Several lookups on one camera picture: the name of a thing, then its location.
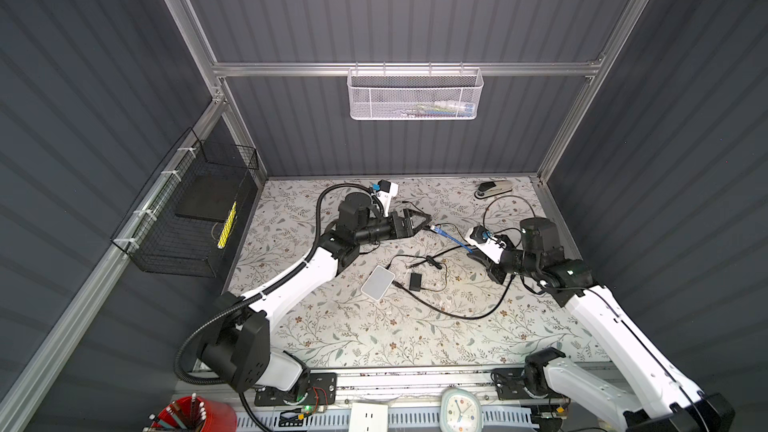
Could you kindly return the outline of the black power adapter with cable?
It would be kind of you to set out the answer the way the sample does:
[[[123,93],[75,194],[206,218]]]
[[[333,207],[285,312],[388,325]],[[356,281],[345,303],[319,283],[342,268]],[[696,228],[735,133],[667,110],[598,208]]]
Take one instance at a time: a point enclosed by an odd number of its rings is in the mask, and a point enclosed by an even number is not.
[[[389,261],[384,264],[384,267],[388,271],[392,271],[394,263],[399,259],[415,259],[415,262],[408,263],[406,269],[409,272],[409,279],[406,284],[398,280],[393,281],[393,286],[401,291],[407,292],[431,292],[440,293],[444,292],[448,287],[449,270],[448,264],[444,261],[439,261],[432,255],[418,255],[418,254],[395,254]],[[442,282],[435,284],[434,286],[426,286],[424,282],[424,272],[426,267],[429,267],[442,274]]]

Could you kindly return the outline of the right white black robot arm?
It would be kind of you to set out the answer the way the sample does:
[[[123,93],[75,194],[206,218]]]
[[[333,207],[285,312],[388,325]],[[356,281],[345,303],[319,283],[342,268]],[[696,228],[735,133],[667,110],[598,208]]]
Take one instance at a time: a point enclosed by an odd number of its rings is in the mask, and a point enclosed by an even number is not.
[[[519,383],[532,397],[559,394],[575,400],[617,431],[727,431],[734,407],[720,393],[705,393],[631,320],[611,290],[581,259],[568,259],[554,222],[531,217],[520,224],[521,242],[483,225],[465,239],[474,260],[496,276],[529,278],[575,317],[626,380],[623,390],[586,371],[554,347],[528,355]]]

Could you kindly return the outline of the white network switch box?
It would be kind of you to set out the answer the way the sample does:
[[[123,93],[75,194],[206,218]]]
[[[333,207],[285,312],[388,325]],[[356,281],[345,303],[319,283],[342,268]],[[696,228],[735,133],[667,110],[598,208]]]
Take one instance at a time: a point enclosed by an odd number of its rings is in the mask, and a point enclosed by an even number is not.
[[[361,293],[373,301],[381,301],[392,286],[395,274],[388,268],[377,265],[361,286]]]

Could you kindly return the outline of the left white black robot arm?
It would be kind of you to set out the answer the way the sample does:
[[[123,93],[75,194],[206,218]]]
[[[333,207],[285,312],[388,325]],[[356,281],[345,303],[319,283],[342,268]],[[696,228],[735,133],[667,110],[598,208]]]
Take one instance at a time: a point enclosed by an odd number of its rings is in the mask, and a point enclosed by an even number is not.
[[[324,227],[323,202],[338,190],[323,190],[315,205],[314,238],[306,254],[265,284],[240,296],[230,292],[216,301],[215,314],[193,331],[179,347],[173,362],[176,377],[187,384],[225,384],[239,394],[268,388],[304,398],[310,387],[308,366],[271,344],[272,333],[303,299],[330,282],[360,255],[365,244],[406,239],[427,229],[429,214],[390,208],[396,184],[381,180],[371,186],[346,183],[348,195],[339,203],[338,215]]]

